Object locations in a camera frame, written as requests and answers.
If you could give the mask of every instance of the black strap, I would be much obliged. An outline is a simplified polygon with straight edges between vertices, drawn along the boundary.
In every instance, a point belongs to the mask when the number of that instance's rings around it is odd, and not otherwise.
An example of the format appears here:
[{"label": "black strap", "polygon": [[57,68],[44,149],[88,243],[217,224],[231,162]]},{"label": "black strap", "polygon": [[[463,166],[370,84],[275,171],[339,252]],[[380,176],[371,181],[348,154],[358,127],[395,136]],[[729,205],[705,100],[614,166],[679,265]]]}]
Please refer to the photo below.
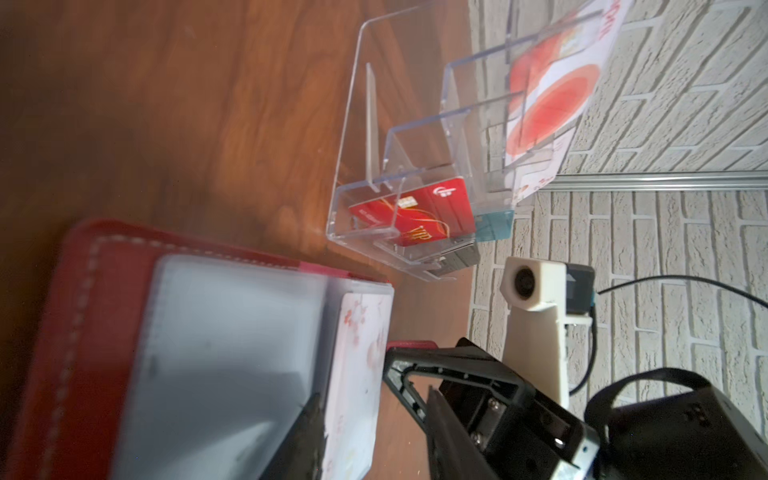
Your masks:
[{"label": "black strap", "polygon": [[661,382],[670,382],[694,390],[711,385],[709,380],[698,373],[682,369],[663,368],[631,375],[605,387],[590,399],[584,411],[584,422],[598,431],[602,452],[605,452],[607,447],[605,426],[608,424],[608,418],[611,416],[614,400],[625,386],[637,380],[660,380]]}]

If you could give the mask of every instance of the card chip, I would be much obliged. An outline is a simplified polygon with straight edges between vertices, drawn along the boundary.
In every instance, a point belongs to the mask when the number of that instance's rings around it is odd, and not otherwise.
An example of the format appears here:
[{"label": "card chip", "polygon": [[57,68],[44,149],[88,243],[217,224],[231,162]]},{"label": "card chip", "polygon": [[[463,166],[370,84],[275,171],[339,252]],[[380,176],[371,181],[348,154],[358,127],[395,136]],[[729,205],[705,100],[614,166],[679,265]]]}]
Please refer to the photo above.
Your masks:
[{"label": "card chip", "polygon": [[419,202],[417,202],[414,197],[403,197],[400,200],[397,200],[397,206],[400,208],[415,207],[418,204]]}]

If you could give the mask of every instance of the red leather cover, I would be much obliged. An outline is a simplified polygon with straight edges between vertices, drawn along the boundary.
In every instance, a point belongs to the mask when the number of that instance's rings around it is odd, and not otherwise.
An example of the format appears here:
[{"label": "red leather cover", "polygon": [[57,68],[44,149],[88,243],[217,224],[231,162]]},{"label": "red leather cover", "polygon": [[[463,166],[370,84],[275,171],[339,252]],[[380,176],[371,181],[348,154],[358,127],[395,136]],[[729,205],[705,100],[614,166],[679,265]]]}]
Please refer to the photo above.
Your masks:
[{"label": "red leather cover", "polygon": [[48,292],[7,480],[108,477],[155,263],[176,253],[356,277],[116,220],[80,223]]}]

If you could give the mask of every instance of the black cable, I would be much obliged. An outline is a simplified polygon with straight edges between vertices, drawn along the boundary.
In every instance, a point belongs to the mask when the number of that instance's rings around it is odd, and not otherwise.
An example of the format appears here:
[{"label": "black cable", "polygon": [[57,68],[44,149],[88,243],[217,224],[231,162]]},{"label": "black cable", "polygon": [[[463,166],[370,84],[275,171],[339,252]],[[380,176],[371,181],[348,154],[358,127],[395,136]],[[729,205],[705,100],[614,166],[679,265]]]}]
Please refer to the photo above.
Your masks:
[{"label": "black cable", "polygon": [[[609,286],[607,289],[600,290],[598,292],[598,295],[602,295],[603,293],[608,293],[613,290],[616,290],[618,288],[621,288],[623,286],[630,286],[634,285],[635,283],[640,282],[646,282],[648,280],[662,280],[662,279],[675,279],[675,280],[693,280],[696,282],[704,282],[709,283],[710,285],[718,286],[724,290],[728,290],[729,292],[735,293],[736,295],[741,295],[744,298],[748,300],[752,300],[754,303],[757,303],[759,305],[764,306],[765,308],[768,308],[768,302],[765,300],[762,300],[760,298],[757,298],[756,296],[752,295],[751,293],[747,293],[743,290],[739,290],[737,288],[732,287],[731,285],[728,285],[723,282],[718,282],[717,280],[712,280],[708,278],[703,278],[702,276],[693,276],[693,275],[653,275],[653,276],[646,276],[644,278],[638,278],[636,280],[630,280],[626,283],[620,283],[618,285]],[[584,378],[581,379],[581,381],[576,385],[569,394],[571,396],[576,395],[579,393],[581,389],[584,388],[585,385],[587,385],[587,380],[589,380],[589,376],[592,374],[592,369],[594,368],[594,360],[598,356],[598,318],[595,315],[594,311],[594,305],[590,308],[589,316],[592,317],[592,325],[589,329],[590,336],[592,337],[592,349],[590,351],[589,356],[589,363],[587,364],[587,371],[584,372]]]},{"label": "black cable", "polygon": [[594,304],[589,309],[589,316],[592,317],[592,324],[589,328],[590,337],[592,337],[592,349],[589,353],[589,363],[587,363],[587,371],[584,372],[584,377],[581,378],[578,385],[568,392],[568,395],[570,396],[576,395],[585,385],[587,385],[587,380],[589,380],[589,376],[592,375],[592,369],[594,368],[594,359],[598,357],[598,315],[594,311]]},{"label": "black cable", "polygon": [[630,286],[630,285],[634,285],[635,283],[644,282],[646,280],[662,280],[662,279],[665,279],[665,278],[677,279],[677,280],[695,280],[697,282],[709,283],[710,285],[718,286],[718,287],[720,287],[722,289],[728,290],[729,292],[733,292],[736,295],[741,295],[741,296],[743,296],[746,299],[752,300],[754,303],[759,303],[760,305],[768,308],[768,302],[766,302],[765,300],[757,298],[756,296],[752,295],[751,293],[747,293],[747,292],[745,292],[743,290],[739,290],[737,288],[732,287],[731,285],[727,285],[726,283],[718,282],[717,280],[710,280],[708,278],[703,278],[701,276],[693,276],[693,275],[654,275],[654,276],[646,276],[645,278],[638,278],[637,280],[631,280],[629,282],[621,283],[619,285],[609,286],[605,290],[600,290],[598,292],[598,295],[602,295],[603,293],[608,293],[608,292],[610,292],[612,290],[616,290],[617,288],[621,288],[623,286]]}]

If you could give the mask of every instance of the brick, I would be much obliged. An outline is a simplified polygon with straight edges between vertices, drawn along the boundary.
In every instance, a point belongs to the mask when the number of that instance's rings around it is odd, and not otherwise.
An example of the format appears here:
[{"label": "brick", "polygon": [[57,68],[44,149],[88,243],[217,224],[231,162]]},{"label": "brick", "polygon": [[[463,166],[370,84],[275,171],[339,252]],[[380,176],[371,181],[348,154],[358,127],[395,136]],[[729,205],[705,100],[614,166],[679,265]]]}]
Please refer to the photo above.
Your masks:
[{"label": "brick", "polygon": [[[712,247],[712,227],[688,224],[685,226],[688,253],[688,274],[714,278],[715,258]],[[693,336],[706,339],[720,339],[719,319],[714,286],[701,282],[690,282],[690,308]]]},{"label": "brick", "polygon": [[723,389],[722,352],[716,346],[694,344],[694,372]]},{"label": "brick", "polygon": [[533,238],[531,257],[549,258],[549,213],[551,200],[549,192],[537,192],[533,210]]},{"label": "brick", "polygon": [[552,221],[549,260],[568,262],[568,220]]},{"label": "brick", "polygon": [[589,264],[589,193],[571,194],[571,262]]},{"label": "brick", "polygon": [[[752,104],[759,99],[749,99],[760,88],[763,81],[768,78],[768,44],[763,44],[760,50],[738,71],[728,88],[717,95],[713,101],[701,109],[688,127],[673,145],[698,145],[710,136],[710,131],[731,118],[732,113],[746,100]],[[739,134],[744,127],[750,125],[738,121],[729,128],[736,128],[734,133]]]},{"label": "brick", "polygon": [[[656,332],[637,332],[637,369],[640,372],[663,366],[661,335]],[[664,396],[664,384],[641,380],[637,382],[637,401],[659,399]]]},{"label": "brick", "polygon": [[761,118],[756,124],[748,128],[734,142],[734,147],[754,147],[768,140],[768,115]]},{"label": "brick", "polygon": [[[743,241],[749,291],[768,298],[768,227],[744,227]],[[768,350],[768,310],[755,306],[753,311],[756,346]]]},{"label": "brick", "polygon": [[725,83],[768,35],[768,5],[753,8],[728,36],[696,79],[696,85]]},{"label": "brick", "polygon": [[647,35],[646,29],[630,30],[619,34],[589,107],[581,117],[572,145],[573,150],[589,150],[594,145],[608,112],[629,75],[634,56],[645,43]]},{"label": "brick", "polygon": [[613,194],[613,273],[634,275],[634,231],[632,229],[632,193]]},{"label": "brick", "polygon": [[587,160],[586,154],[568,154],[560,166],[561,174],[577,174],[581,170],[581,165]]},{"label": "brick", "polygon": [[659,158],[648,168],[649,172],[668,172],[680,164],[685,157],[690,155],[690,150],[667,150],[659,155]]},{"label": "brick", "polygon": [[[688,31],[695,26],[698,16],[706,7],[707,2],[704,0],[677,0],[669,2],[664,13],[664,22],[657,27],[657,30],[637,55],[635,67],[624,88],[625,94],[644,94],[654,90],[659,78],[665,73],[664,69],[667,67],[667,64],[675,59],[678,48],[686,41]],[[684,54],[683,52],[686,50],[694,48],[711,49],[715,47],[718,42],[717,35],[724,35],[724,32],[720,33],[723,29],[722,24],[728,23],[723,22],[720,18],[727,16],[729,13],[732,14],[732,12],[726,10],[722,12],[709,12],[705,15],[694,31],[692,39],[683,46],[682,52],[677,56],[677,61],[674,61],[672,66],[667,69],[667,76],[675,74],[676,64],[693,64],[695,61],[700,62],[706,56],[706,54]],[[703,25],[710,29],[711,36],[709,38],[706,36],[707,31],[702,29]],[[700,36],[701,39],[694,42],[697,36]],[[705,45],[697,45],[697,43],[712,45],[707,47]],[[694,73],[699,67],[700,63],[689,66]]]},{"label": "brick", "polygon": [[757,368],[757,375],[760,379],[760,387],[757,392],[762,405],[761,410],[763,410],[763,438],[766,438],[768,437],[768,357],[758,357]]},{"label": "brick", "polygon": [[656,193],[635,192],[634,212],[636,215],[652,215],[656,217]]},{"label": "brick", "polygon": [[531,256],[531,220],[518,218],[515,220],[513,231],[512,255],[529,258]]},{"label": "brick", "polygon": [[717,279],[730,285],[744,285],[736,192],[712,192],[712,228],[715,233]]},{"label": "brick", "polygon": [[656,124],[645,124],[643,121],[646,116],[658,116],[658,113],[644,112],[641,114],[630,126],[627,135],[619,144],[621,148],[644,147],[643,151],[632,159],[627,169],[645,171],[654,163],[659,163],[658,157],[665,152],[677,135],[685,129],[686,125],[696,117],[696,114],[714,95],[714,91],[683,93],[677,103],[667,110],[666,117],[658,124],[658,127]]},{"label": "brick", "polygon": [[[594,268],[594,289],[600,291],[611,286],[611,222],[591,222],[590,265]],[[598,323],[611,324],[611,293],[598,295],[595,311]]]},{"label": "brick", "polygon": [[[670,8],[672,8],[672,5],[682,5],[684,3],[686,2],[673,2],[670,4]],[[660,124],[663,123],[663,120],[670,112],[675,113],[676,116],[686,117],[686,120],[690,121],[689,117],[693,117],[693,112],[675,110],[674,105],[683,94],[689,81],[694,78],[700,69],[702,62],[717,47],[720,40],[727,34],[738,18],[739,12],[734,9],[709,12],[704,16],[689,41],[680,51],[680,54],[675,58],[670,67],[664,71],[664,76],[660,80],[658,88],[654,91],[654,97],[643,107],[643,110],[632,125],[632,137],[623,142],[621,144],[622,147],[636,147],[639,146],[636,145],[638,142],[644,143],[651,133],[660,127]],[[685,36],[685,34],[685,31],[680,32],[680,35]],[[661,74],[659,67],[663,67],[659,63],[661,60],[662,57],[650,60],[653,62],[652,65],[656,66],[650,68],[650,74],[647,77],[641,75],[638,78],[638,83],[633,90],[634,93],[646,93],[653,89],[655,76]],[[679,125],[685,124],[675,123],[672,125],[679,131]],[[668,144],[666,140],[674,138],[677,132],[674,135],[662,132],[660,135],[665,140],[662,145],[666,147]]]},{"label": "brick", "polygon": [[472,324],[469,327],[469,339],[483,350],[488,348],[488,312],[474,309]]},{"label": "brick", "polygon": [[[570,325],[565,337],[568,347],[568,383],[569,389],[576,386],[584,378],[589,359],[589,327],[584,325]],[[571,397],[568,410],[578,418],[584,418],[584,409],[587,406],[587,386],[579,393]]]},{"label": "brick", "polygon": [[504,138],[504,125],[490,127],[487,132],[490,171],[501,170],[504,166],[505,148],[507,144],[506,139]]},{"label": "brick", "polygon": [[683,221],[678,192],[659,192],[661,272],[685,272]]},{"label": "brick", "polygon": [[571,194],[552,192],[552,215],[568,215],[571,212]]},{"label": "brick", "polygon": [[[659,245],[656,220],[635,220],[636,278],[659,274]],[[637,285],[637,326],[661,330],[661,287],[658,282]]]},{"label": "brick", "polygon": [[[662,285],[664,298],[664,358],[665,366],[690,370],[688,336],[688,295],[685,286]],[[682,387],[666,383],[667,395],[683,392]]]},{"label": "brick", "polygon": [[[468,0],[467,7],[469,10],[469,37],[472,44],[472,53],[478,53],[481,50],[485,50],[485,44],[481,44],[481,37],[483,28],[480,28],[480,4],[485,4],[485,0]],[[482,78],[482,66],[476,65],[476,71],[478,72],[477,78]]]},{"label": "brick", "polygon": [[497,240],[493,242],[496,244],[496,256],[494,263],[497,265],[504,265],[507,261],[507,257],[512,255],[512,238],[509,237],[504,240]]},{"label": "brick", "polygon": [[498,360],[502,359],[507,338],[507,302],[501,292],[503,273],[501,268],[493,270],[493,294],[488,322],[487,351]]},{"label": "brick", "polygon": [[507,18],[510,2],[507,0],[484,0],[483,21],[485,23],[485,47],[501,45],[507,35]]},{"label": "brick", "polygon": [[611,194],[608,192],[595,192],[592,194],[591,212],[593,215],[611,214]]},{"label": "brick", "polygon": [[603,172],[615,173],[622,171],[634,171],[630,168],[627,168],[634,156],[635,152],[633,151],[615,151],[613,154],[608,156],[608,162],[603,167]]},{"label": "brick", "polygon": [[[731,165],[728,170],[765,170],[765,163],[768,161],[768,148],[765,146],[752,150],[750,153],[744,155],[735,164]],[[702,167],[709,170],[710,165],[706,164]]]},{"label": "brick", "polygon": [[694,220],[710,219],[707,192],[683,192],[683,216]]},{"label": "brick", "polygon": [[592,220],[590,265],[594,267],[594,288],[611,286],[611,221]]},{"label": "brick", "polygon": [[768,220],[766,193],[760,190],[738,192],[739,218],[744,220]]},{"label": "brick", "polygon": [[611,383],[613,383],[611,378],[611,331],[598,328],[598,353],[594,358],[594,368],[589,378],[589,385],[587,385],[588,396],[591,398]]},{"label": "brick", "polygon": [[[614,285],[623,283],[624,280],[614,281]],[[613,292],[614,318],[612,332],[614,336],[614,381],[637,373],[635,368],[636,352],[634,338],[634,287],[626,286]],[[628,385],[621,395],[636,399],[637,390],[634,383]]]},{"label": "brick", "polygon": [[556,22],[581,7],[584,0],[554,0],[552,3],[552,21]]},{"label": "brick", "polygon": [[725,373],[723,383],[730,401],[756,428],[760,427],[755,398],[755,365],[750,355],[750,314],[746,300],[735,293],[721,290],[723,316],[723,349]]},{"label": "brick", "polygon": [[483,134],[480,134],[480,158],[482,159],[482,170],[485,173],[491,171],[491,158],[488,155],[488,137]]},{"label": "brick", "polygon": [[475,275],[475,304],[488,306],[491,300],[491,276],[493,275],[493,242],[478,243],[480,263]]},{"label": "brick", "polygon": [[[485,0],[483,5],[483,21],[485,23],[485,47],[492,48],[503,45],[507,35],[507,18],[509,2],[505,0]],[[509,89],[505,81],[509,73],[509,65],[504,55],[492,55],[483,62],[485,73],[485,98],[498,98]],[[491,159],[500,160],[499,151],[494,150],[494,142],[489,143]]]},{"label": "brick", "polygon": [[581,166],[581,173],[594,174],[603,171],[603,166],[619,144],[642,104],[642,100],[620,101],[611,109],[606,124],[598,137],[594,152],[590,155],[589,161],[584,162]]},{"label": "brick", "polygon": [[549,2],[523,0],[519,2],[517,36],[533,35],[549,24]]},{"label": "brick", "polygon": [[675,170],[690,171],[702,168],[739,135],[742,126],[751,125],[765,113],[768,113],[768,85],[761,88],[750,101],[736,109],[733,115],[708,134],[699,148],[686,157]]},{"label": "brick", "polygon": [[627,13],[624,23],[648,20],[655,17],[661,13],[664,3],[664,0],[635,0],[632,8]]},{"label": "brick", "polygon": [[[701,170],[710,172],[721,172],[724,170],[730,170],[730,168],[745,157],[749,151],[745,150],[729,150],[725,149],[719,154],[715,155],[712,160],[708,161]],[[734,168],[734,170],[743,170],[743,168]]]}]

